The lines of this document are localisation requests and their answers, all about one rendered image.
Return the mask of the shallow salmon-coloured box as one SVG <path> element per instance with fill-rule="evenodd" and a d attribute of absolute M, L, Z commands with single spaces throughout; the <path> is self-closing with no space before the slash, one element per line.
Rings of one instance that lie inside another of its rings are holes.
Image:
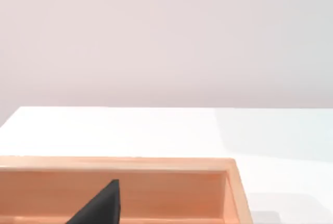
<path fill-rule="evenodd" d="M 0 156 L 0 224 L 65 224 L 110 181 L 120 224 L 253 224 L 230 158 Z"/>

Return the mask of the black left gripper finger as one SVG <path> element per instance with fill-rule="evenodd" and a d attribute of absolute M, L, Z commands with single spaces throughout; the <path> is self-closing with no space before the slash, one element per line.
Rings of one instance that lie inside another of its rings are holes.
<path fill-rule="evenodd" d="M 66 224 L 120 224 L 119 180 L 112 180 Z"/>

